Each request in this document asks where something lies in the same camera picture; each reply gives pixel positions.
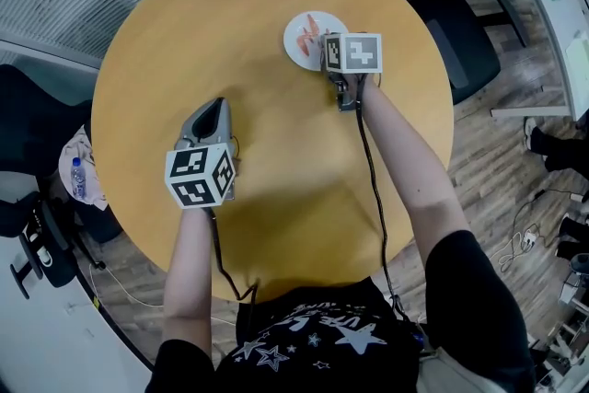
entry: round wooden table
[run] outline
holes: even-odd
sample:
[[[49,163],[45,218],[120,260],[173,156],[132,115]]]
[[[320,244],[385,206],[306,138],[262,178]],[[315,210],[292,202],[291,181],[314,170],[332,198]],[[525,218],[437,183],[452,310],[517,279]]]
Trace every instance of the round wooden table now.
[[[100,69],[92,110],[98,175],[123,229],[166,270],[180,209],[166,152],[204,102],[229,100],[241,145],[236,199],[217,207],[225,268],[259,300],[301,285],[362,280],[380,267],[381,228],[354,113],[293,63],[283,32],[323,10],[349,31],[382,33],[382,89],[447,165],[453,110],[444,64],[405,0],[143,0]],[[392,259],[410,221],[371,140]],[[213,263],[213,293],[234,299]]]

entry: wooden floor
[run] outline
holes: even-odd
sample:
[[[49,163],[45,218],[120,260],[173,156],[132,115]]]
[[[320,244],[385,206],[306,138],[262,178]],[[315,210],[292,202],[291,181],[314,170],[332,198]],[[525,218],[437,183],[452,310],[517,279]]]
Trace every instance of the wooden floor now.
[[[479,15],[499,11],[495,0],[468,1]],[[513,1],[533,44],[522,49],[508,27],[487,29],[499,54],[502,71],[477,95],[455,107],[456,128],[449,168],[472,230],[489,256],[508,242],[517,209],[536,192],[555,188],[584,193],[588,188],[587,182],[571,170],[549,174],[540,156],[526,152],[523,120],[493,119],[489,113],[490,108],[498,106],[562,103],[559,94],[540,92],[541,86],[557,85],[560,80],[534,6],[531,0]],[[544,131],[559,137],[580,136],[569,118],[540,119],[538,124]],[[536,223],[549,245],[567,210],[572,217],[580,218],[577,203],[570,202],[566,195],[550,192],[520,214],[515,230],[523,233]],[[564,316],[564,309],[557,300],[568,264],[554,257],[554,246],[545,248],[542,242],[540,240],[531,252],[517,259],[501,277],[524,313],[528,332],[536,339],[545,340]],[[165,274],[126,235],[101,247],[91,242],[89,245],[131,294],[148,304],[161,305]],[[80,265],[87,275],[84,260],[80,260]],[[425,285],[414,243],[389,263],[389,270],[410,318],[417,319],[425,313]],[[104,306],[131,341],[153,361],[161,336],[161,307],[130,301],[106,272],[93,272],[93,275]],[[374,278],[384,289],[382,271]],[[461,287],[448,289],[460,290]],[[213,357],[216,364],[236,345],[231,324],[236,314],[236,303],[214,300]],[[464,313],[464,316],[476,315]]]

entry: plastic bottle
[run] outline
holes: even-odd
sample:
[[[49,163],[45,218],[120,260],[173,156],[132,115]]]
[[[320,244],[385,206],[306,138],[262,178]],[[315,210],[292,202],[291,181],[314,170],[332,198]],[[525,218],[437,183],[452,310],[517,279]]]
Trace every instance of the plastic bottle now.
[[[77,200],[84,200],[86,196],[86,172],[79,157],[72,160],[72,191]]]

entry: white plate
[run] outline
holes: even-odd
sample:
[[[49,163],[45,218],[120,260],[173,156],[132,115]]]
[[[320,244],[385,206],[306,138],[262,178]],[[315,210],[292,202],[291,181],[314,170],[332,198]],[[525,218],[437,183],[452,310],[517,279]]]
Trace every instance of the white plate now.
[[[347,33],[348,29],[326,12],[304,12],[294,17],[284,31],[284,48],[289,57],[309,71],[321,70],[319,36]]]

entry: table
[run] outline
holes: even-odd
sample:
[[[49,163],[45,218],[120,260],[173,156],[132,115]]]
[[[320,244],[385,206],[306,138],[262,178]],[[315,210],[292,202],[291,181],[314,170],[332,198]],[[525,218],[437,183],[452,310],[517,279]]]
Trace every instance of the table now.
[[[564,104],[545,107],[517,107],[493,109],[493,117],[572,116],[579,120],[589,110],[589,69],[587,64],[571,60],[567,50],[575,40],[589,33],[589,26],[577,0],[535,0],[540,17],[546,26],[562,87],[543,87],[542,90],[562,91]]]
[[[204,102],[228,99],[242,159],[236,199],[215,209],[225,268],[259,300],[302,285],[350,283],[380,267],[381,228],[353,113],[319,73],[283,49],[295,15],[325,10],[349,31],[383,35],[382,88],[447,165],[453,110],[444,63],[405,0],[143,0],[103,62],[92,110],[94,155],[110,207],[166,270],[180,209],[166,151]],[[374,148],[394,257],[409,218]],[[234,299],[213,273],[214,295]]]

